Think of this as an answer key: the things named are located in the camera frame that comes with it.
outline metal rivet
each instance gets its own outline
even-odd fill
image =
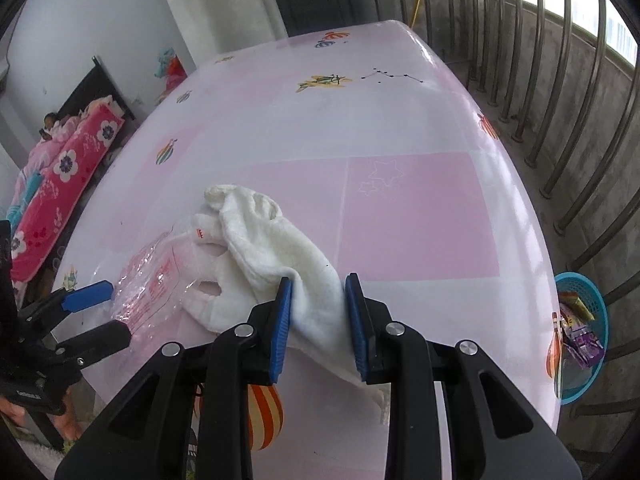
[[[463,341],[460,343],[460,351],[466,355],[476,355],[478,353],[478,345],[473,341]]]
[[[236,326],[236,329],[234,330],[234,334],[236,334],[238,337],[249,337],[254,333],[254,327],[252,327],[251,325],[238,325]]]
[[[385,330],[389,335],[402,335],[404,333],[404,325],[393,321],[385,327]]]
[[[162,355],[165,357],[175,357],[180,353],[178,343],[167,343],[162,347]]]

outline black headboard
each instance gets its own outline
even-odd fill
[[[69,98],[58,111],[58,116],[62,118],[67,115],[78,115],[78,112],[84,110],[91,101],[110,95],[124,111],[124,117],[135,120],[135,115],[127,106],[111,79],[109,79],[98,58],[94,56],[92,59],[95,66],[89,70],[89,73],[84,76],[84,79],[76,89],[71,92]]]

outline metal railing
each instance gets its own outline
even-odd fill
[[[426,43],[433,47],[431,3],[430,0],[423,1],[426,20]],[[475,88],[476,91],[487,92],[487,89],[489,88],[490,92],[487,98],[488,105],[496,107],[499,106],[501,102],[502,108],[499,118],[503,123],[509,123],[512,119],[510,114],[513,108],[514,94],[516,91],[516,77],[518,72],[524,69],[524,67],[521,66],[522,60],[520,59],[523,43],[523,0],[509,0],[509,3],[514,7],[512,38],[508,38],[506,36],[506,0],[460,0],[460,2],[461,5],[459,13],[462,17],[463,23],[461,26],[459,41],[456,42],[454,0],[448,0],[450,18],[450,51],[455,52],[456,44],[458,44],[459,49],[465,52],[465,56],[469,60],[468,72],[466,74],[466,87],[469,88],[471,82],[477,82],[477,87]],[[416,2],[414,7],[411,22],[412,25],[418,14],[417,5],[419,3],[420,0]],[[380,0],[375,0],[375,5],[378,19],[380,19]],[[536,14],[536,26],[532,61],[530,66],[527,67],[529,75],[526,91],[524,92],[524,97],[518,108],[516,115],[517,126],[511,137],[516,142],[523,141],[525,130],[530,124],[529,116],[531,113],[534,93],[538,86],[538,77],[542,64],[542,50],[545,41],[545,24],[548,22],[545,0],[537,0],[534,7]],[[402,18],[405,23],[407,23],[405,15],[406,9],[402,10]],[[545,198],[551,197],[560,177],[566,171],[567,165],[574,154],[575,148],[584,133],[585,125],[590,118],[598,90],[602,88],[603,65],[608,49],[606,43],[606,21],[606,0],[598,0],[598,30],[595,37],[595,49],[593,62],[591,64],[590,77],[588,79],[587,87],[584,90],[580,110],[575,118],[573,126],[571,127],[571,133],[565,140],[561,153],[553,164],[550,174],[546,176],[545,184],[540,189],[541,195]],[[566,82],[572,38],[576,36],[575,28],[572,23],[572,0],[564,0],[564,16],[562,17],[561,23],[562,38],[557,59],[554,60],[555,72],[553,83],[551,85],[542,120],[540,121],[540,126],[537,128],[537,131],[532,133],[532,145],[527,155],[524,157],[526,164],[532,168],[537,167],[538,157],[540,156],[541,150],[548,138],[552,120],[558,111],[561,91]],[[507,62],[507,60],[502,60],[502,54],[505,52],[505,47],[508,46],[509,42],[513,43],[513,48],[511,50],[511,59]],[[495,67],[495,70],[492,74],[492,79],[490,80],[489,68],[491,64]],[[501,93],[501,84],[504,83],[505,78],[507,78],[505,84],[506,89]],[[610,170],[612,162],[620,150],[620,147],[623,145],[623,141],[629,132],[632,121],[636,115],[636,111],[638,110],[640,101],[640,93],[638,91],[639,86],[640,49],[636,60],[636,68],[634,70],[633,78],[618,125],[615,128],[615,131],[613,131],[609,145],[604,151],[604,154],[599,158],[587,184],[585,184],[580,193],[577,194],[577,198],[573,200],[573,203],[571,203],[567,208],[566,212],[560,218],[555,220],[554,228],[558,235],[564,235],[565,230],[572,222],[575,221],[578,213],[582,210],[584,205],[595,193],[597,193],[598,185],[603,180],[607,171]],[[604,232],[602,232],[594,242],[588,245],[588,247],[585,248],[577,258],[573,259],[573,261],[569,263],[569,269],[580,270],[592,258],[599,254],[600,251],[603,250],[603,248],[606,247],[606,245],[609,244],[629,223],[636,211],[638,211],[638,208],[640,208],[640,187]],[[606,305],[613,305],[615,302],[623,299],[627,294],[636,290],[639,286],[640,270],[604,295]],[[609,349],[607,351],[605,362],[610,363],[638,351],[640,351],[640,338],[633,339],[627,343]],[[621,463],[622,460],[628,460],[629,449],[630,446],[632,446],[630,443],[640,442],[640,398],[617,400],[615,402],[603,402],[599,404],[576,404],[572,407],[570,416],[573,418],[582,416],[605,416],[628,412],[634,412],[636,415],[612,452],[577,449],[569,446],[569,449],[576,460],[596,466],[591,471],[593,474],[592,478],[614,478],[614,476],[611,476],[611,471],[615,470],[617,463]]]

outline bed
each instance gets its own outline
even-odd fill
[[[92,104],[25,208],[14,238],[12,280],[18,304],[50,290],[66,244],[96,185],[136,129],[136,117],[97,57],[94,66],[60,107],[58,116],[76,116],[96,100],[111,96],[119,118],[107,105]]]

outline blue cloth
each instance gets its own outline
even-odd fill
[[[40,187],[44,177],[39,173],[32,174],[27,179],[27,184],[24,187],[24,193],[20,197],[20,202],[18,205],[12,205],[9,210],[6,212],[6,219],[11,224],[11,236],[15,234],[15,230],[18,228],[20,224],[20,220],[22,220],[22,215],[27,211],[27,206],[31,199],[36,194],[36,191]]]

